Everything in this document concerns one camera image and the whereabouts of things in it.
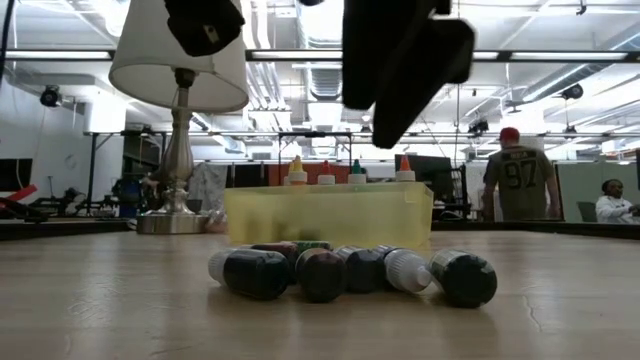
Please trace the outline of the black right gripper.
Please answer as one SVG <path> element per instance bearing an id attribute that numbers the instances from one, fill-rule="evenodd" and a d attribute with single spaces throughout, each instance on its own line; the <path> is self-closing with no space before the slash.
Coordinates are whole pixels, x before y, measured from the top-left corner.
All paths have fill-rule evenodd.
<path id="1" fill-rule="evenodd" d="M 245 20 L 231 0 L 165 0 L 167 26 L 189 56 L 209 56 L 240 36 Z"/>

